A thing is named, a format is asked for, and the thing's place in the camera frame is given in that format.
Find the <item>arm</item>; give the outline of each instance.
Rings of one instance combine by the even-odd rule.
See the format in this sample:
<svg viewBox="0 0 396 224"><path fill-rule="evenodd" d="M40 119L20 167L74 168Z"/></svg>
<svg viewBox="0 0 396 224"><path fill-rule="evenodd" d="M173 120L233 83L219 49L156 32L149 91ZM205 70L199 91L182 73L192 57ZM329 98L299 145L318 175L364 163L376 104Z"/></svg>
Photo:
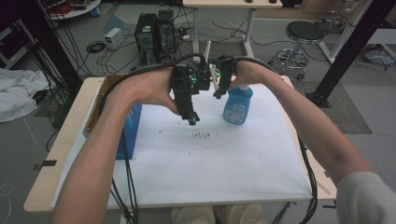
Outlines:
<svg viewBox="0 0 396 224"><path fill-rule="evenodd" d="M261 83L275 95L289 115L297 133L315 159L329 173L335 186L346 175L372 169L353 144L314 104L279 76L258 64L239 62L238 77L230 88Z"/></svg>
<svg viewBox="0 0 396 224"><path fill-rule="evenodd" d="M103 221L125 118L134 104L163 105L176 113L169 96L170 76L171 68L166 68L130 77L108 95L102 116L64 181L52 223Z"/></svg>

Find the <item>hand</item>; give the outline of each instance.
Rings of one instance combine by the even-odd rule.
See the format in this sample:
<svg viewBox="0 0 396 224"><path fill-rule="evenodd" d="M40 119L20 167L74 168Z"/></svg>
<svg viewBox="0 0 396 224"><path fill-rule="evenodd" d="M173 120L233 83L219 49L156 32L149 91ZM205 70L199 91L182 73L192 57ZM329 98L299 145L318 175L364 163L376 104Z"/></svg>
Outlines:
<svg viewBox="0 0 396 224"><path fill-rule="evenodd" d="M133 104L163 105L178 114L177 106L169 96L171 75L172 68L168 67L129 77L109 94L107 103L115 101L128 108Z"/></svg>
<svg viewBox="0 0 396 224"><path fill-rule="evenodd" d="M230 84L230 89L239 85L250 85L261 83L267 85L268 78L279 77L273 71L257 64L248 61L239 61L236 65L237 76L236 79Z"/></svg>

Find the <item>spray bottle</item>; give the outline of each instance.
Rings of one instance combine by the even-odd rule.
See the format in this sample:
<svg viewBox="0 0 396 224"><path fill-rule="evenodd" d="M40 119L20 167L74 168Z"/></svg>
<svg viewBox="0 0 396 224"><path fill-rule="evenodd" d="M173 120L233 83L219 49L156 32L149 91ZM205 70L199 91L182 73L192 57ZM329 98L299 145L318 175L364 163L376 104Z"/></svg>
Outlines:
<svg viewBox="0 0 396 224"><path fill-rule="evenodd" d="M250 98L253 90L248 85L240 85L228 91L223 118L233 124L243 124L248 116Z"/></svg>

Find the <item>computer tower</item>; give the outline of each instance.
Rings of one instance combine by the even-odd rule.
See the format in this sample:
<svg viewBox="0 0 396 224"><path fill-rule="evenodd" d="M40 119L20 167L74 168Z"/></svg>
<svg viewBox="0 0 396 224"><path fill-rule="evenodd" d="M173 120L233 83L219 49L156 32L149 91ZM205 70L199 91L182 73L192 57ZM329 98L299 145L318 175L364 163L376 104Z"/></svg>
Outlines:
<svg viewBox="0 0 396 224"><path fill-rule="evenodd" d="M175 25L174 11L160 10L158 12L158 28L160 33L161 53L175 53Z"/></svg>
<svg viewBox="0 0 396 224"><path fill-rule="evenodd" d="M142 13L134 30L137 49L142 65L157 63L160 58L157 14Z"/></svg>

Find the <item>table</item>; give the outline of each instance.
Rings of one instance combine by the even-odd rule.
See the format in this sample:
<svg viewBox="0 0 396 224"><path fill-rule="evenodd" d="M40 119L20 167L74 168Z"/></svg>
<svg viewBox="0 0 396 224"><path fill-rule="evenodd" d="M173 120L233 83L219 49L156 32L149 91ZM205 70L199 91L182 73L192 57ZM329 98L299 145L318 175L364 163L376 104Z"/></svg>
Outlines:
<svg viewBox="0 0 396 224"><path fill-rule="evenodd" d="M247 3L245 0L219 0L219 1L213 1L213 0L183 0L183 5L186 7L193 7L193 17L194 17L194 24L193 24L193 40L192 40L192 51L194 53L199 52L199 42L198 42L198 7L242 7L242 8L250 8L249 14L248 14L248 24L247 24L247 30L246 30L246 35L244 36L243 44L245 47L245 51L247 53L247 56L250 58L254 58L253 55L253 50L251 49L250 46L250 35L251 35L251 30L253 28L253 21L254 21L254 15L256 13L256 9L258 7L265 7L265 8L276 8L276 7L282 7L282 3L279 1L276 1L275 4L271 4L268 2L268 0L254 0L252 3ZM199 62L199 58L195 57L194 58L195 62Z"/></svg>
<svg viewBox="0 0 396 224"><path fill-rule="evenodd" d="M290 80L287 77L284 77L284 79L291 85ZM91 106L92 99L95 97L96 91L102 82L103 79L100 77L88 78L84 81L83 86L78 93L78 97L64 122L64 126L60 130L59 135L47 157L47 161L56 160L57 162L54 166L42 167L40 174L38 175L37 180L35 181L35 184L33 185L24 204L24 209L26 211L48 212L52 210L50 203L57 188L58 181L64 167L64 162L76 141L80 124L83 122L86 113ZM296 146L296 149L300 150L295 130L289 118L286 117L286 119L290 128L290 134L293 136L293 143ZM324 174L323 168L318 165L309 151L308 157L317 176L318 198L334 199L336 189L332 181Z"/></svg>

